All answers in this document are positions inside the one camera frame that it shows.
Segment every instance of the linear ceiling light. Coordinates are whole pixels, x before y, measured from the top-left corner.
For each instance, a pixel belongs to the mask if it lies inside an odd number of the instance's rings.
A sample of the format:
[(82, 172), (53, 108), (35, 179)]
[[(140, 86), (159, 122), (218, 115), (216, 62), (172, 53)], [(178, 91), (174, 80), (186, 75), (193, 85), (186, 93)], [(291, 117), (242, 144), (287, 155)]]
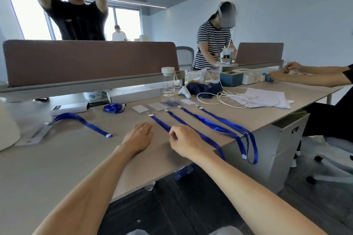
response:
[(152, 8), (159, 8), (159, 9), (166, 9), (166, 7), (160, 7), (160, 6), (148, 5), (148, 4), (142, 4), (142, 3), (134, 3), (134, 2), (122, 1), (122, 0), (108, 0), (108, 1), (138, 5), (138, 6), (146, 6), (146, 7), (152, 7)]

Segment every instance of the left hand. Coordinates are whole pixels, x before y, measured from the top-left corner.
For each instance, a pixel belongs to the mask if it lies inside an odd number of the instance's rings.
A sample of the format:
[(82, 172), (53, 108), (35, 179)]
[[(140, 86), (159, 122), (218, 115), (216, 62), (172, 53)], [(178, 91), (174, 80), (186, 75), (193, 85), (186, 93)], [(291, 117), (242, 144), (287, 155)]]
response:
[(129, 133), (126, 134), (121, 143), (123, 150), (129, 152), (132, 157), (144, 151), (151, 143), (153, 133), (151, 131), (152, 125), (144, 122), (136, 125)]
[(283, 71), (274, 71), (270, 72), (266, 78), (271, 78), (273, 81), (285, 81), (287, 74), (284, 74)]

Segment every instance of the gray tile floor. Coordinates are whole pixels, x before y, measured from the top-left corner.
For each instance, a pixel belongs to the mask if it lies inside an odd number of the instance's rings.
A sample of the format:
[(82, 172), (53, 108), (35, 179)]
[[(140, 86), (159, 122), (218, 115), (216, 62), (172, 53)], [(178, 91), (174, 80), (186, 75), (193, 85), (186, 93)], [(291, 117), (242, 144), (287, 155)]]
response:
[[(315, 139), (304, 138), (298, 167), (291, 169), (279, 196), (329, 235), (353, 234), (353, 185), (306, 182), (312, 174), (332, 174), (314, 161), (322, 150)], [(126, 235), (135, 229), (150, 235), (207, 235), (227, 225), (253, 235), (227, 197), (200, 168), (181, 180), (172, 175), (156, 183), (151, 192), (139, 190), (112, 203), (99, 235)]]

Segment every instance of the black and white striped shirt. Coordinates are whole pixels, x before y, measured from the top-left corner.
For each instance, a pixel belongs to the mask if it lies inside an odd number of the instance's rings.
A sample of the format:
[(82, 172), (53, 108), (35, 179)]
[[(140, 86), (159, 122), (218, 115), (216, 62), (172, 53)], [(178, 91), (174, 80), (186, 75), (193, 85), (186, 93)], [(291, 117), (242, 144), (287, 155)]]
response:
[[(231, 31), (228, 28), (215, 28), (210, 21), (202, 24), (197, 31), (197, 43), (200, 42), (208, 42), (208, 51), (217, 61), (220, 59), (220, 54), (224, 47), (227, 47), (229, 42), (233, 43)], [(200, 47), (198, 47), (198, 52), (192, 66), (196, 69), (203, 69), (206, 67), (214, 68), (214, 66), (202, 55)]]

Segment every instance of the caster wheel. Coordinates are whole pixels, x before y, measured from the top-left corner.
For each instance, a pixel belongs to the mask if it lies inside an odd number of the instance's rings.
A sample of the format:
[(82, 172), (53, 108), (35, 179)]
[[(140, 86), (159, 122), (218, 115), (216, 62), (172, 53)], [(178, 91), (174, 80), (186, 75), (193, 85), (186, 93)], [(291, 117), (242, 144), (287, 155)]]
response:
[(314, 159), (315, 159), (315, 161), (317, 161), (318, 163), (320, 163), (323, 158), (322, 158), (321, 156), (319, 156), (319, 155), (316, 155), (316, 156), (314, 157)]
[(313, 178), (312, 176), (308, 176), (308, 177), (306, 178), (306, 181), (307, 181), (308, 183), (310, 183), (311, 185), (315, 185), (317, 180), (316, 180), (315, 178)]

